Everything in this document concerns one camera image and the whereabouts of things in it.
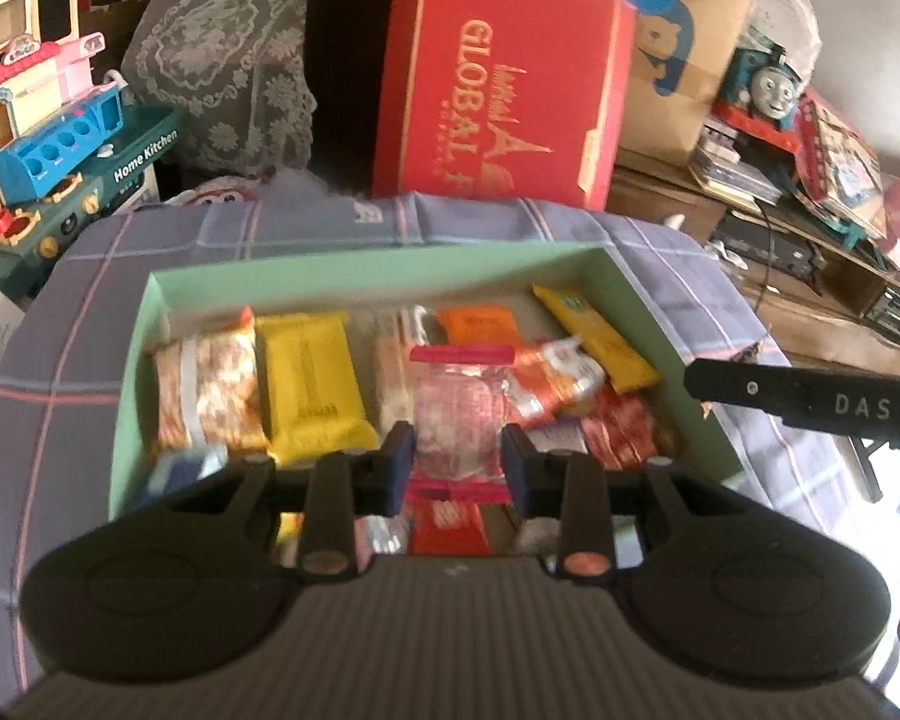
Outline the yellow cartoon chips packet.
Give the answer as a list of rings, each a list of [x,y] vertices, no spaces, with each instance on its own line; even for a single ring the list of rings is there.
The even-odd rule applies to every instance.
[[[274,557],[284,567],[294,567],[297,564],[297,546],[301,538],[304,516],[302,514],[283,514],[279,522],[276,543],[274,543]]]

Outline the small red square packet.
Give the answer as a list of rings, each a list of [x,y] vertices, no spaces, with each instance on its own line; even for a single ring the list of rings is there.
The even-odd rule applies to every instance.
[[[414,556],[490,556],[481,509],[474,502],[413,500],[408,551]]]

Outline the clear bread stick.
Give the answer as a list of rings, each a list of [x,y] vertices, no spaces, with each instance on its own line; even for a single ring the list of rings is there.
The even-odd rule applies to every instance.
[[[375,316],[375,398],[379,431],[388,433],[398,421],[413,421],[414,372],[411,351],[429,343],[429,312],[414,304]]]

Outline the yellow mango dried fruit packet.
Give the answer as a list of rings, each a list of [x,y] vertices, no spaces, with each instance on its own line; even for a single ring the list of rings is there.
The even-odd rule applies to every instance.
[[[647,390],[662,380],[655,367],[603,319],[582,291],[533,284],[532,293],[553,314],[560,327],[582,341],[583,351],[603,367],[618,394]]]

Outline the pink clear red-ended packet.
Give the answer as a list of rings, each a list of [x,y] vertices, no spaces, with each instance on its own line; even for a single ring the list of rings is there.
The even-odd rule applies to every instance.
[[[502,504],[500,431],[509,416],[507,372],[515,349],[498,344],[423,344],[411,349],[413,426],[409,494]]]

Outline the blue silver wafer packet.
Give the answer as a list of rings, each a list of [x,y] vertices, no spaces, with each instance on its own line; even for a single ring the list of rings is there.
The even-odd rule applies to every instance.
[[[188,449],[167,450],[157,460],[146,484],[146,494],[159,499],[182,491],[201,479],[219,473],[229,460],[224,444],[198,445]]]

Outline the pink vitamin C sachet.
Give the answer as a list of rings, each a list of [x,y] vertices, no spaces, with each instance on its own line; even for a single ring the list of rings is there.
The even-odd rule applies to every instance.
[[[404,554],[408,551],[409,523],[402,515],[369,515],[354,523],[357,567],[363,571],[375,556]]]

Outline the yellow snack packet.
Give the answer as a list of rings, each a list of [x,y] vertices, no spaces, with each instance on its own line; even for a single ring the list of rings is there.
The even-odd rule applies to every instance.
[[[256,319],[266,367],[269,455],[279,466],[379,447],[347,344],[348,320],[346,312]]]

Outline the orange red long packet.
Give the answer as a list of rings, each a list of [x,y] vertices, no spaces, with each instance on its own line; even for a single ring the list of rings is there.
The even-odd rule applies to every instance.
[[[507,418],[520,426],[548,421],[593,397],[605,380],[605,369],[583,351],[578,337],[517,349],[507,371]]]

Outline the wooden low cabinet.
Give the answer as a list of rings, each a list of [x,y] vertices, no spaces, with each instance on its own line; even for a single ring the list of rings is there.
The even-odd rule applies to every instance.
[[[685,167],[623,149],[608,208],[740,255],[741,265],[718,263],[790,359],[900,376],[899,271],[868,242],[845,250],[797,200],[722,197]]]

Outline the mint green cardboard tray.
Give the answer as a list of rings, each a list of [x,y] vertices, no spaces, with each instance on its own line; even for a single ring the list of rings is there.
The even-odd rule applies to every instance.
[[[240,260],[152,273],[137,309],[119,392],[109,514],[118,517],[146,477],[157,427],[157,387],[148,353],[162,341],[226,325],[244,307],[258,314],[341,309],[351,316],[357,376],[368,387],[370,310],[500,299],[515,309],[526,332],[546,335],[557,323],[533,298],[537,284],[580,289],[662,374],[650,403],[681,436],[679,461],[713,481],[740,486],[745,473],[738,452],[718,419],[702,413],[686,392],[685,360],[674,333],[609,245],[485,242]]]

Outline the peanut snack clear packet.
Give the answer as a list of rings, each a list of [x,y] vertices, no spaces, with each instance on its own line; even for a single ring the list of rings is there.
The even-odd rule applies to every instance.
[[[148,351],[157,385],[154,449],[222,445],[234,457],[268,447],[260,401],[255,316]]]

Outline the orange snack packet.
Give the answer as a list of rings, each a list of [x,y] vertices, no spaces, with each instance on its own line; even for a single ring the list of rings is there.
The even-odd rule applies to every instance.
[[[507,305],[453,305],[437,310],[448,343],[512,346],[523,344],[514,312]]]

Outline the plaid blue-grey bedspread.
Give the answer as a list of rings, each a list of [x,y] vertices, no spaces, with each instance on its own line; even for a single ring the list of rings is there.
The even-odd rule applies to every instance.
[[[485,242],[521,242],[536,255],[593,247],[610,272],[605,314],[652,348],[723,358],[763,326],[701,247],[681,232],[622,216],[532,200],[261,200],[167,208],[92,224],[55,266],[0,364],[0,702],[19,718],[151,718],[148,692],[87,686],[68,694],[45,678],[17,612],[22,574],[40,556],[105,520],[121,379],[137,309],[152,273],[230,262],[278,266],[294,257],[307,284],[356,284],[361,250],[383,252],[413,281],[422,255],[473,265]],[[510,626],[458,678],[434,649],[401,644],[378,656],[351,645],[325,678],[313,653],[281,650],[215,697],[188,697],[185,718],[873,718],[865,684],[784,699],[719,688],[639,644],[621,617],[587,605],[569,617],[585,647],[551,655]]]

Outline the Thomas toy train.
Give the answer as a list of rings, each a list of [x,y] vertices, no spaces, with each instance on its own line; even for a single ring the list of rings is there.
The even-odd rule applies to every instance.
[[[738,47],[713,101],[712,114],[748,137],[797,154],[793,130],[800,76],[787,64],[784,49],[769,52]]]

